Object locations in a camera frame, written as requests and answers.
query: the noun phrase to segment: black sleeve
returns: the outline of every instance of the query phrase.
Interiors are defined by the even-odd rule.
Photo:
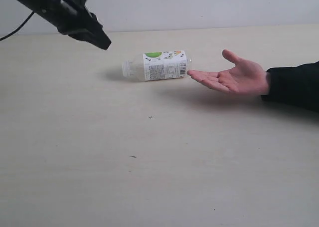
[[[271,86],[264,101],[275,101],[319,112],[319,62],[270,68]]]

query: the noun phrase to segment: white table surface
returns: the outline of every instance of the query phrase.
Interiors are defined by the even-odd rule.
[[[319,225],[318,114],[121,73],[176,49],[197,70],[232,67],[224,48],[265,69],[315,62],[319,25],[110,37],[107,51],[61,35],[0,42],[1,227]]]

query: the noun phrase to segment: barcode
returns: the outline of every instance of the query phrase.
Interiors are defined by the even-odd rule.
[[[179,66],[179,75],[185,76],[186,73],[186,63],[181,63]]]
[[[165,79],[164,65],[150,66],[150,80]]]

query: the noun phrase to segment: person's right hand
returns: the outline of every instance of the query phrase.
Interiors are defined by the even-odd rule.
[[[239,95],[268,95],[270,76],[261,65],[228,50],[223,50],[222,55],[234,63],[235,67],[220,72],[190,70],[187,74],[202,85],[217,91]]]

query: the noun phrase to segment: clear plastic bottle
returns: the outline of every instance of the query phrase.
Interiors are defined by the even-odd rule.
[[[139,81],[183,78],[192,60],[185,51],[150,52],[136,56],[122,64],[123,76],[134,76]]]

